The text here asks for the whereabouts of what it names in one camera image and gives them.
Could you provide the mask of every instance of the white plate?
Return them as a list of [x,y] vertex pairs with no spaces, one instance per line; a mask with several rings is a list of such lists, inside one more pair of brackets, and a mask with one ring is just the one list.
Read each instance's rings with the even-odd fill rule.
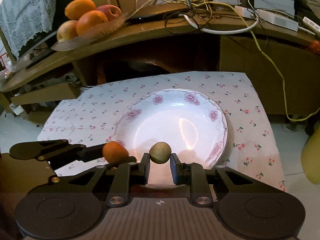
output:
[[[181,162],[210,169],[221,157],[228,136],[221,108],[208,96],[188,89],[150,93],[128,107],[115,123],[113,141],[140,161],[157,142],[166,142]],[[172,185],[170,163],[151,162],[148,185]]]

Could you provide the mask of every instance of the tablecloth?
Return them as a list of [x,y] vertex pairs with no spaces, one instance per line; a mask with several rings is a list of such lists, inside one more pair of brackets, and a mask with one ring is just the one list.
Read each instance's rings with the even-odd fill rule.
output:
[[[228,123],[228,142],[219,164],[286,191],[282,164],[267,115],[245,73],[187,72],[107,83],[64,100],[52,112],[38,140],[68,139],[88,147],[111,140],[121,113],[137,99],[158,90],[186,88],[211,97]],[[56,170],[75,175],[98,163],[74,161]]]

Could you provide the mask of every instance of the cable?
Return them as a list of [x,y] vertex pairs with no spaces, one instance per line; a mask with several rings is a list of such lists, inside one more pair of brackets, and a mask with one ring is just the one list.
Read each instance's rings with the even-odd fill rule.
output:
[[268,12],[273,12],[273,13],[279,14],[281,16],[287,17],[289,19],[294,19],[294,16],[292,14],[287,13],[286,11],[281,10],[281,9],[267,9],[267,8],[256,8],[256,9],[260,9],[260,10],[264,10],[264,11],[268,11]]
[[[184,14],[183,16],[192,27],[197,28],[197,25],[194,24],[186,14]],[[217,35],[233,35],[233,34],[248,32],[252,30],[255,26],[257,26],[258,23],[259,23],[259,19],[257,19],[254,24],[252,24],[251,26],[248,26],[247,28],[234,30],[234,31],[217,31],[217,30],[211,30],[211,29],[205,29],[205,28],[201,28],[201,31],[205,33],[211,33],[211,34],[217,34]]]
[[266,4],[270,5],[271,7],[275,8],[275,10],[276,10],[276,11],[284,12],[284,13],[286,13],[286,14],[288,14],[288,15],[290,15],[291,17],[293,17],[293,18],[294,18],[294,16],[293,16],[293,15],[291,15],[290,13],[287,13],[285,10],[278,9],[277,7],[275,7],[275,6],[274,6],[274,5],[272,5],[271,3],[268,3],[268,2],[267,2],[267,1],[265,1],[265,0],[260,0],[260,1],[263,1],[263,2],[265,2]]
[[265,28],[262,26],[262,24],[261,24],[261,18],[260,18],[260,16],[259,16],[259,14],[256,12],[255,8],[254,8],[254,7],[252,6],[252,4],[250,3],[250,0],[248,0],[248,3],[249,3],[249,5],[250,5],[251,9],[253,10],[254,16],[259,19],[259,24],[260,24],[261,28],[263,29],[263,32],[264,32],[264,34],[265,34],[265,36],[266,36],[266,44],[264,45],[264,48],[266,48],[266,47],[267,47],[267,44],[268,44],[268,35],[267,35],[267,32],[266,32]]
[[[229,8],[231,8],[239,17],[240,19],[244,22],[244,24],[249,28],[249,25],[247,24],[247,22],[243,19],[243,17],[241,15],[239,15],[237,13],[237,11],[229,4],[226,3],[219,3],[219,2],[208,2],[208,3],[212,3],[212,4],[217,4],[217,5],[224,5],[224,6],[228,6]],[[256,36],[254,35],[253,31],[250,30],[250,33],[254,39],[254,42],[256,43],[256,46],[258,48],[258,50],[260,51],[260,53],[268,60],[270,61],[270,63],[275,67],[276,71],[278,72],[278,74],[280,75],[281,79],[282,79],[282,87],[283,87],[283,95],[284,95],[284,108],[285,108],[285,113],[287,118],[292,121],[292,122],[301,122],[301,121],[305,121],[307,120],[309,117],[317,114],[320,111],[320,107],[317,109],[317,111],[315,111],[314,113],[309,114],[306,118],[302,118],[302,119],[292,119],[289,117],[288,115],[288,108],[287,108],[287,98],[286,98],[286,94],[285,94],[285,81],[284,81],[284,77],[282,75],[282,73],[280,72],[280,70],[277,68],[276,64],[273,62],[273,60],[267,55],[265,54],[262,49],[260,48],[260,45],[258,43],[258,40],[256,38]]]
[[[149,0],[149,1],[145,2],[145,3],[144,3],[140,8],[138,8],[130,17],[132,17],[134,14],[136,14],[141,8],[143,8],[145,5],[147,5],[147,4],[150,3],[151,1],[155,1],[155,0]],[[186,1],[184,1],[184,0],[173,0],[173,1],[159,0],[159,1],[165,1],[165,2],[167,2],[167,3],[180,2],[180,3],[182,3],[182,4],[187,5]],[[207,5],[207,4],[215,4],[215,5],[222,5],[222,6],[227,6],[227,7],[229,7],[232,11],[234,11],[234,12],[240,17],[240,19],[244,22],[244,24],[247,26],[247,28],[244,28],[244,29],[241,29],[241,30],[235,30],[235,31],[215,31],[215,30],[210,30],[210,29],[205,29],[205,28],[200,27],[199,24],[197,23],[197,21],[195,21],[193,17],[194,17],[194,15],[197,14],[197,9],[199,9],[199,8],[201,8],[202,6]],[[280,70],[277,68],[276,64],[273,62],[273,60],[272,60],[267,54],[265,54],[265,53],[262,51],[262,49],[260,48],[260,45],[259,45],[259,43],[258,43],[258,40],[257,40],[256,36],[254,35],[254,33],[253,33],[253,31],[252,31],[252,29],[259,23],[259,18],[258,18],[258,17],[256,17],[256,19],[257,19],[256,22],[255,22],[253,25],[249,26],[249,25],[247,24],[247,22],[243,19],[243,17],[242,17],[241,15],[239,15],[239,14],[237,13],[237,11],[236,11],[231,5],[229,5],[229,4],[220,3],[220,2],[209,2],[209,1],[207,1],[207,0],[192,0],[192,6],[196,9],[195,14],[191,17],[191,19],[192,19],[195,23],[193,23],[193,22],[190,20],[190,18],[189,18],[189,16],[188,16],[187,14],[181,13],[181,12],[175,12],[175,13],[170,14],[169,17],[168,17],[167,19],[165,19],[165,27],[166,27],[166,29],[168,30],[168,28],[167,28],[167,22],[168,22],[168,20],[170,19],[171,16],[174,16],[174,15],[183,15],[184,18],[187,20],[187,22],[188,22],[192,27],[194,27],[194,28],[196,28],[196,29],[198,29],[198,30],[200,30],[200,31],[207,32],[207,33],[213,33],[213,34],[218,34],[218,35],[224,35],[224,34],[230,35],[230,34],[243,33],[243,32],[246,32],[246,31],[250,31],[250,33],[251,33],[251,35],[252,35],[252,37],[253,37],[253,39],[254,39],[254,42],[255,42],[258,50],[259,50],[260,53],[275,67],[276,71],[278,72],[278,74],[280,75],[280,77],[281,77],[281,79],[282,79],[283,94],[284,94],[284,107],[285,107],[285,113],[286,113],[287,118],[288,118],[290,121],[293,121],[293,122],[301,122],[301,121],[307,120],[309,117],[317,114],[317,113],[320,111],[320,107],[319,107],[319,108],[317,109],[317,111],[315,111],[314,113],[309,114],[306,118],[302,118],[302,119],[292,119],[292,118],[289,117],[289,115],[288,115],[288,109],[287,109],[287,99],[286,99],[286,93],[285,93],[285,80],[284,80],[284,77],[283,77],[282,73],[280,72]]]
[[[194,20],[194,16],[196,15],[196,13],[197,13],[197,11],[195,11],[194,13],[193,13],[193,15],[192,16],[190,16],[191,17],[191,19],[193,19]],[[172,33],[172,34],[188,34],[188,33],[192,33],[192,32],[194,32],[194,30],[192,30],[192,31],[190,31],[190,32],[186,32],[186,33],[176,33],[176,32],[173,32],[173,31],[171,31],[170,29],[169,29],[169,27],[168,27],[168,21],[170,20],[170,19],[172,19],[174,16],[179,16],[179,15],[184,15],[185,13],[184,12],[181,12],[181,11],[177,11],[177,12],[172,12],[172,13],[167,13],[167,14],[165,14],[164,15],[164,17],[163,17],[163,20],[164,20],[164,28],[166,28],[166,30],[169,32],[169,33]],[[185,21],[185,19],[183,19],[183,20],[181,20],[181,21],[179,21],[179,22],[174,22],[173,24],[177,24],[177,23],[181,23],[181,22],[183,22],[183,21]]]
[[306,28],[303,28],[303,27],[301,27],[301,26],[298,26],[298,29],[305,31],[305,32],[311,34],[312,36],[316,36],[315,33],[313,33],[312,31],[309,31],[309,30],[307,30]]

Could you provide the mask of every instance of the pink flower pattern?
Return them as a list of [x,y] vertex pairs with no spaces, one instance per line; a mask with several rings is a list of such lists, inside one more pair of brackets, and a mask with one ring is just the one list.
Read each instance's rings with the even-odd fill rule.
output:
[[190,93],[185,93],[184,94],[184,100],[186,102],[189,102],[190,104],[194,104],[196,106],[198,106],[200,104],[200,102],[198,101],[198,98],[196,96],[196,94],[194,92],[190,92]]
[[222,144],[221,141],[220,141],[220,142],[217,142],[217,143],[214,145],[212,151],[210,152],[209,157],[205,160],[206,163],[209,162],[212,158],[218,156],[218,154],[219,154],[219,153],[221,152],[221,150],[222,150],[222,145],[223,145],[223,144]]
[[138,110],[131,109],[125,114],[125,117],[127,120],[135,120],[137,119],[139,114],[141,114],[141,109],[138,109]]
[[212,110],[209,113],[209,117],[211,118],[211,121],[214,122],[218,118],[218,111]]
[[155,105],[161,104],[163,102],[163,96],[156,95],[152,101]]

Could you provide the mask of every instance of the white lace curtain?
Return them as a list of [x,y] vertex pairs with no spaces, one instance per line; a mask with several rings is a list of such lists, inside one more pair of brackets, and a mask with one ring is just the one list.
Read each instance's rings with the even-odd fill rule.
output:
[[16,58],[37,33],[52,30],[55,7],[56,0],[2,0],[0,27]]

